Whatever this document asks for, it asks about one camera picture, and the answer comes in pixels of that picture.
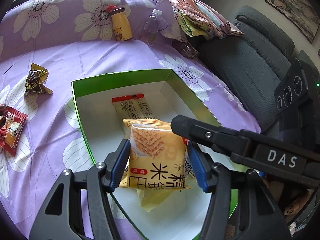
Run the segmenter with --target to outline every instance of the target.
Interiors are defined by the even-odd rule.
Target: red snack package
[[[0,124],[3,125],[0,127],[0,147],[14,157],[16,156],[15,148],[27,117],[27,114],[23,114],[10,106],[0,104]]]

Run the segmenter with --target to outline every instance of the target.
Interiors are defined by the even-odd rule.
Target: screw
[[[211,132],[206,132],[204,136],[205,136],[207,139],[210,139],[211,136],[212,136],[212,133],[211,133]]]
[[[102,168],[104,168],[104,166],[105,166],[105,164],[103,162],[99,162],[96,164],[97,169],[102,169]]]
[[[62,174],[64,176],[68,176],[70,173],[71,173],[71,170],[69,170],[69,169],[65,169],[65,170],[62,171]]]

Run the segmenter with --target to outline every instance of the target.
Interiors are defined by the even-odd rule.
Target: pink cloth
[[[204,14],[198,7],[194,7],[183,0],[170,0],[171,5],[175,7],[181,14],[186,16],[196,26],[206,31],[209,38],[214,36],[223,37],[223,33],[216,25]]]
[[[239,30],[236,26],[232,23],[228,22],[228,20],[219,14],[215,9],[211,8],[209,5],[199,1],[199,0],[192,0],[194,2],[201,3],[204,7],[207,8],[213,15],[215,15],[222,23],[223,23],[223,32],[228,35],[235,35],[235,36],[242,36],[243,32]]]

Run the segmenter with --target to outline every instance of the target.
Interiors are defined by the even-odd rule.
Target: candy wrapper
[[[0,104],[0,147],[15,156],[15,149],[28,115]]]
[[[31,70],[26,80],[26,92],[24,96],[32,93],[51,94],[53,91],[43,84],[47,81],[49,72],[44,67],[31,63]]]

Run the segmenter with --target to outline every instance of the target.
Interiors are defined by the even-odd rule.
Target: rice cracker package
[[[138,189],[185,189],[185,140],[169,123],[156,119],[124,120],[131,127],[126,186]]]
[[[28,115],[0,104],[0,147],[15,156],[15,149]]]

